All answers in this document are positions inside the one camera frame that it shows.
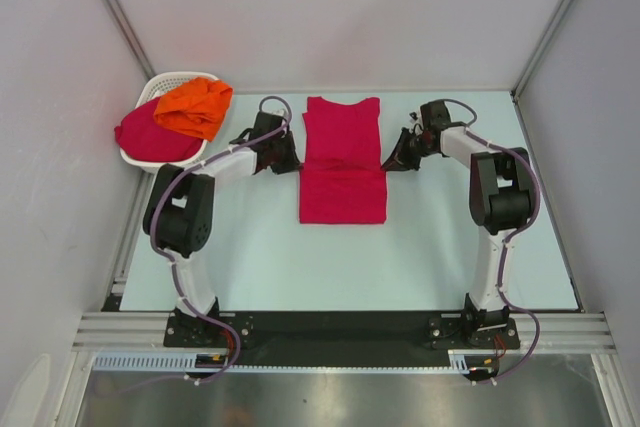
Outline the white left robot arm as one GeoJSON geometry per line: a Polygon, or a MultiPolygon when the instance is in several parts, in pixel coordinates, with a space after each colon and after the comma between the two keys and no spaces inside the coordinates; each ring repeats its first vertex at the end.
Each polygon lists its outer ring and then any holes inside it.
{"type": "Polygon", "coordinates": [[[300,170],[293,133],[285,129],[258,141],[250,129],[229,147],[189,168],[165,164],[158,170],[144,217],[152,249],[171,269],[176,309],[190,316],[186,334],[197,345],[214,344],[221,334],[217,296],[201,251],[213,231],[215,195],[224,187],[269,169],[300,170]]]}

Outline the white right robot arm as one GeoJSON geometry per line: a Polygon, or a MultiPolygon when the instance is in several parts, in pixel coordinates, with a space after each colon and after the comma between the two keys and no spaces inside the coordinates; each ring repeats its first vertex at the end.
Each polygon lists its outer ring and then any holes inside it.
{"type": "Polygon", "coordinates": [[[402,128],[382,169],[418,170],[422,159],[436,154],[469,169],[468,204],[479,228],[479,244],[460,331],[469,346],[484,348],[508,326],[516,310],[508,299],[510,256],[516,237],[537,218],[539,183],[526,150],[494,144],[460,123],[440,130],[402,128]]]}

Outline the orange t shirt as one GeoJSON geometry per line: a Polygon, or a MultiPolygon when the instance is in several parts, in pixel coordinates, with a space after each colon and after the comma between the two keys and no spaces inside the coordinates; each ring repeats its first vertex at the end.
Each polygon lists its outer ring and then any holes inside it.
{"type": "Polygon", "coordinates": [[[167,130],[212,142],[233,94],[234,89],[221,80],[196,77],[161,96],[153,119],[167,130]]]}

